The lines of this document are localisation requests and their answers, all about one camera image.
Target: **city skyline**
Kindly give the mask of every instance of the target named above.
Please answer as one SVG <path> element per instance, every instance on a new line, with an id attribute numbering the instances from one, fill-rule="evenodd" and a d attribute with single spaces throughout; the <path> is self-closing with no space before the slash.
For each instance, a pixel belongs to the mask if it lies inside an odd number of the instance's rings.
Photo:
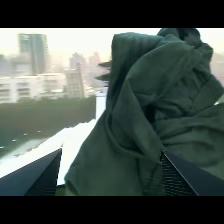
<path id="1" fill-rule="evenodd" d="M 137 32 L 156 35 L 160 28 L 1 28 L 0 53 L 6 56 L 19 53 L 18 34 L 38 33 L 47 35 L 49 54 L 53 63 L 68 66 L 74 52 L 89 58 L 98 52 L 102 61 L 111 55 L 114 34 Z M 224 53 L 223 28 L 198 28 L 201 38 L 214 48 L 216 53 Z"/>

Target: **green cloth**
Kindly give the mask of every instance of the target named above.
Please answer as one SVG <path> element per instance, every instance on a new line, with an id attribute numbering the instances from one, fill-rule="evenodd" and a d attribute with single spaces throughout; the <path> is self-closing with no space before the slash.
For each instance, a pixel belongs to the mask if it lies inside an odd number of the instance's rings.
<path id="1" fill-rule="evenodd" d="M 77 195 L 166 195 L 162 149 L 224 180 L 223 87 L 196 29 L 114 35 L 106 110 L 66 175 Z"/>

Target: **dark green fabric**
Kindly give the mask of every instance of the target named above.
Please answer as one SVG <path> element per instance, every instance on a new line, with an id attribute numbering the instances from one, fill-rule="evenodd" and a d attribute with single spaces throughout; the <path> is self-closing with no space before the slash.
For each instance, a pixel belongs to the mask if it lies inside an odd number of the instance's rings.
<path id="1" fill-rule="evenodd" d="M 212 53 L 196 29 L 114 35 L 106 110 L 65 178 L 78 195 L 165 195 L 165 148 L 224 179 Z"/>

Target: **black object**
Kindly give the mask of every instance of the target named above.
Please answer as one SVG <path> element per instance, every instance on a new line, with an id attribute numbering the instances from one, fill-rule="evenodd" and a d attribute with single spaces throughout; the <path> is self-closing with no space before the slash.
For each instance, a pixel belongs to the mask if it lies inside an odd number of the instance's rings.
<path id="1" fill-rule="evenodd" d="M 0 179 L 0 196 L 55 196 L 62 150 Z"/>
<path id="2" fill-rule="evenodd" d="M 161 162 L 168 196 L 224 196 L 224 181 L 196 165 L 168 151 Z"/>

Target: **hazy sky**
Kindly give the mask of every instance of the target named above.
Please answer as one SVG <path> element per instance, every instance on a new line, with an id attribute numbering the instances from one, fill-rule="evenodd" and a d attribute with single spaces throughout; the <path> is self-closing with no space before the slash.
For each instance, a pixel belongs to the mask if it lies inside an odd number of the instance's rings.
<path id="1" fill-rule="evenodd" d="M 47 35 L 49 53 L 53 61 L 68 64 L 68 58 L 78 52 L 89 57 L 93 52 L 101 60 L 108 60 L 113 35 L 137 32 L 155 35 L 160 28 L 0 28 L 0 54 L 17 54 L 18 33 L 42 33 Z M 224 28 L 199 28 L 203 42 L 209 43 L 217 53 L 224 52 Z"/>

